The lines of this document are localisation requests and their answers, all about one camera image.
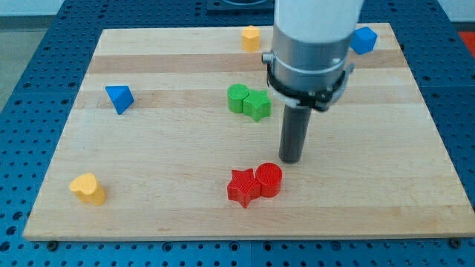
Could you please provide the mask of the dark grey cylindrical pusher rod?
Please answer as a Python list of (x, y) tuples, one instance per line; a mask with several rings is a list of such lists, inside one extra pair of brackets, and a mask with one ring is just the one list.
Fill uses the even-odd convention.
[(301, 159), (311, 109), (285, 106), (281, 129), (279, 157), (286, 163), (297, 163)]

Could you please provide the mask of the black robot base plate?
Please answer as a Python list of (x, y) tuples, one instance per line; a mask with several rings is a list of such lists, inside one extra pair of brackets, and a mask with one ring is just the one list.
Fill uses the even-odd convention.
[(207, 0), (206, 12), (218, 14), (225, 12), (258, 12), (273, 11), (274, 0)]

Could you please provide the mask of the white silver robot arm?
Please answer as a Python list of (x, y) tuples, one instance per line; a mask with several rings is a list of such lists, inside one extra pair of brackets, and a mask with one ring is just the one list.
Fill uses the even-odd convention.
[(266, 83), (285, 104), (279, 157), (301, 159), (312, 111), (343, 95), (354, 66), (348, 50), (364, 0), (279, 0), (271, 49), (263, 53)]

